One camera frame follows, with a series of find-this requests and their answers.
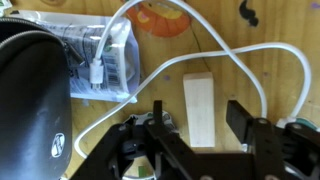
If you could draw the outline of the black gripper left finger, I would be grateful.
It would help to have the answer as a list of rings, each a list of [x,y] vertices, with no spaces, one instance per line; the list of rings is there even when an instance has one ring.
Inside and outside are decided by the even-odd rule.
[[[162,101],[156,100],[153,104],[153,119],[156,123],[162,121]]]

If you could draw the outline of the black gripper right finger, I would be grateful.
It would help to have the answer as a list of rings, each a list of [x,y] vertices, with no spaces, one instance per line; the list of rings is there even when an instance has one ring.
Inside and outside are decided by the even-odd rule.
[[[250,144],[254,118],[236,100],[227,103],[226,122],[241,144]]]

